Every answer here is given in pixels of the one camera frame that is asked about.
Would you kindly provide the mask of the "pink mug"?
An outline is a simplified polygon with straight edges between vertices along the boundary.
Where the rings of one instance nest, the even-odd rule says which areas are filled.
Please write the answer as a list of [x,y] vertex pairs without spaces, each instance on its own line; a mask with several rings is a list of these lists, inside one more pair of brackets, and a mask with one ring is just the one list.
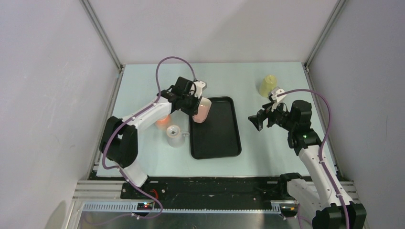
[[207,119],[211,105],[212,102],[208,98],[202,97],[198,106],[198,113],[192,117],[193,121],[203,123]]

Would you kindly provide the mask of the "yellow mug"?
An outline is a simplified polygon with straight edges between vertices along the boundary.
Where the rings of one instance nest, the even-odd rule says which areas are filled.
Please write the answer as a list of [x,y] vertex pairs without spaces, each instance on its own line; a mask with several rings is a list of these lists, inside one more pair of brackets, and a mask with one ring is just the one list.
[[259,86],[259,94],[268,98],[269,93],[277,86],[277,78],[274,75],[267,75]]

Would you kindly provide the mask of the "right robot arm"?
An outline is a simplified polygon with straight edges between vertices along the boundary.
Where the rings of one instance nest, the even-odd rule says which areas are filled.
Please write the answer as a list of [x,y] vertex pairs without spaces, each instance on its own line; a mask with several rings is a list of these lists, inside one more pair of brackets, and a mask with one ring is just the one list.
[[366,220],[363,204],[355,203],[347,194],[323,156],[321,140],[311,128],[312,106],[295,100],[289,111],[284,104],[270,102],[262,106],[248,120],[258,131],[278,125],[288,132],[288,146],[292,148],[309,172],[315,190],[298,173],[282,174],[277,192],[283,199],[294,198],[300,208],[311,217],[314,229],[362,229]]

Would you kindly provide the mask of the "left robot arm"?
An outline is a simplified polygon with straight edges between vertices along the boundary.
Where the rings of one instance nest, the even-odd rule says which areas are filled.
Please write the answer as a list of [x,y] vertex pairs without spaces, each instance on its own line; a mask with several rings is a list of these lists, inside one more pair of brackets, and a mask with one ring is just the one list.
[[156,98],[140,110],[123,118],[108,118],[99,146],[103,168],[118,169],[124,179],[134,185],[132,192],[138,198],[147,198],[151,192],[146,182],[148,175],[136,161],[139,133],[178,110],[188,116],[196,115],[206,87],[204,81],[178,77],[174,85],[159,90]]

